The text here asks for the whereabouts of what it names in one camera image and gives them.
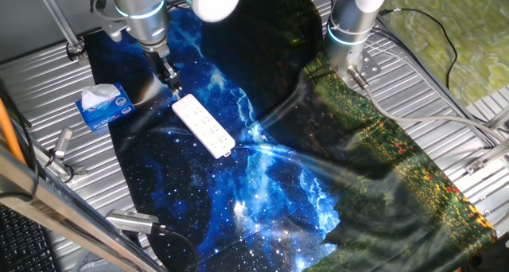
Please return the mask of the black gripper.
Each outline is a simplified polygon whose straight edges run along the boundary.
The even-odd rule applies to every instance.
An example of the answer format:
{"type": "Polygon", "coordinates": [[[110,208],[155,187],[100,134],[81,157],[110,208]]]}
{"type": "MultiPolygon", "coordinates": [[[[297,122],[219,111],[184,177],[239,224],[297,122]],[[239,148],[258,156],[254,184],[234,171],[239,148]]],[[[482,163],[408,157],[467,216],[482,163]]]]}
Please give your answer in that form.
{"type": "Polygon", "coordinates": [[[173,95],[179,99],[182,90],[181,78],[166,57],[160,57],[157,52],[144,52],[154,75],[164,84],[167,84],[173,95]]]}

